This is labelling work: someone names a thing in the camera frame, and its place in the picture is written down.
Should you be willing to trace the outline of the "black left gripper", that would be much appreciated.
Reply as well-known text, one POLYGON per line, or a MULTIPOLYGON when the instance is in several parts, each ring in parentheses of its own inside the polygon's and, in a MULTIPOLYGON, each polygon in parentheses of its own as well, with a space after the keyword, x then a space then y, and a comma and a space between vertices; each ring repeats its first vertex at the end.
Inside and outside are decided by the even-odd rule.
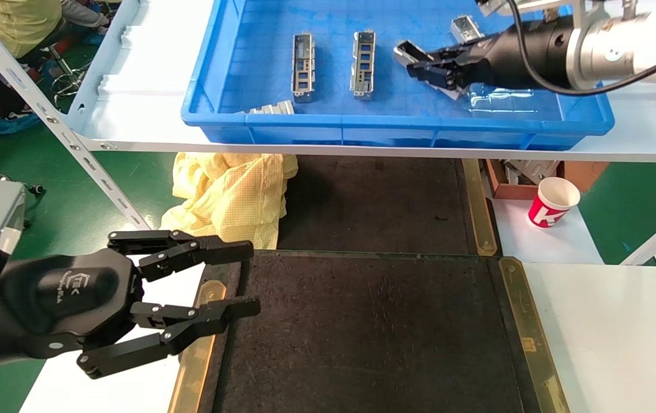
POLYGON ((142 279, 155 282, 199 264, 247 261, 254 256, 251 241, 148 230, 112 232, 107 248, 113 251, 6 265, 0 276, 0 364, 95 348, 83 351, 77 365, 100 379, 178 355, 261 311, 260 300, 252 297, 199 307, 137 302, 144 294, 142 279), (145 256, 137 267, 125 257, 134 255, 145 256), (133 323, 158 333, 115 343, 133 323))

